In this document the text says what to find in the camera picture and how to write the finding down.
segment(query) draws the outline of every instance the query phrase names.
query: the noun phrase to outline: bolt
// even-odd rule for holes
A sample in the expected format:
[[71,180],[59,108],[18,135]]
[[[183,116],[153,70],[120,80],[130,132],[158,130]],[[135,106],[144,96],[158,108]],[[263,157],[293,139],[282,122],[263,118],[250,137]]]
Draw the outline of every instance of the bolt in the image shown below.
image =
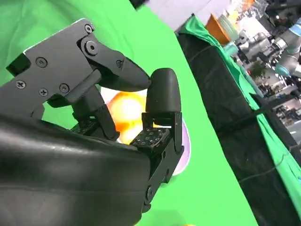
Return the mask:
[[69,86],[67,85],[67,84],[61,84],[60,85],[60,91],[62,92],[62,93],[68,93],[69,92]]
[[22,80],[16,81],[16,86],[18,89],[24,89],[26,87],[26,83],[23,82]]
[[93,31],[92,27],[90,25],[88,25],[88,24],[85,25],[85,30],[89,34],[92,33],[92,31]]
[[91,56],[95,56],[98,53],[96,43],[91,40],[86,42],[85,47],[86,47],[87,53]]
[[41,89],[39,90],[39,94],[40,94],[42,97],[45,97],[45,96],[48,95],[48,91],[47,91],[47,89],[45,89],[45,88],[41,88]]
[[42,58],[42,57],[38,57],[38,58],[36,59],[36,65],[37,65],[38,67],[44,68],[44,67],[47,66],[47,60],[44,59],[44,58]]
[[151,186],[149,186],[148,189],[147,189],[147,192],[146,192],[146,199],[148,201],[150,201],[152,199],[153,193],[154,192],[153,192]]
[[117,67],[121,68],[122,67],[122,61],[121,60],[116,61],[116,65],[117,65]]

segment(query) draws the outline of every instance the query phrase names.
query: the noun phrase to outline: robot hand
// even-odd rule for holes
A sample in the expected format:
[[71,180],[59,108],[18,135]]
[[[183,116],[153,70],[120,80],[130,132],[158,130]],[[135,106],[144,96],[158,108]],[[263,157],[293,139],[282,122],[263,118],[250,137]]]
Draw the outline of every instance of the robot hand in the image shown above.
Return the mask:
[[[183,154],[174,71],[160,68],[149,78],[93,31],[81,19],[8,67],[15,78],[0,87],[0,225],[132,226]],[[115,142],[119,133],[96,84],[148,89],[143,130],[131,145]],[[79,123],[69,131],[42,121],[44,102],[71,105]]]

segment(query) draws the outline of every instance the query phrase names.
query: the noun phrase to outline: green backdrop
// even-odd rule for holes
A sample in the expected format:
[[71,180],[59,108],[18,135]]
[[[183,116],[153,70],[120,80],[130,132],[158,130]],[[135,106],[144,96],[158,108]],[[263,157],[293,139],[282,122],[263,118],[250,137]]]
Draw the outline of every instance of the green backdrop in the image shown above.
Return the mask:
[[[159,189],[138,225],[256,226],[176,36],[147,7],[136,12],[128,0],[1,0],[0,82],[12,78],[5,67],[25,48],[82,17],[93,22],[100,42],[124,53],[149,75],[170,67],[179,80],[191,160],[182,174]],[[47,106],[44,120],[66,128],[75,124],[68,107]]]

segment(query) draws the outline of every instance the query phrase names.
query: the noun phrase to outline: black metal bracket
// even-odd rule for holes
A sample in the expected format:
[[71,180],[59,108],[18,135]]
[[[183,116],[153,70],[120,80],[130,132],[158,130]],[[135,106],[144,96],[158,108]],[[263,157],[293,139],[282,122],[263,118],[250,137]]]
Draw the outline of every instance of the black metal bracket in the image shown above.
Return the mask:
[[[142,113],[143,131],[132,141],[150,158],[151,172],[143,212],[162,183],[168,183],[184,152],[182,146],[182,113]],[[170,128],[154,128],[154,124]]]

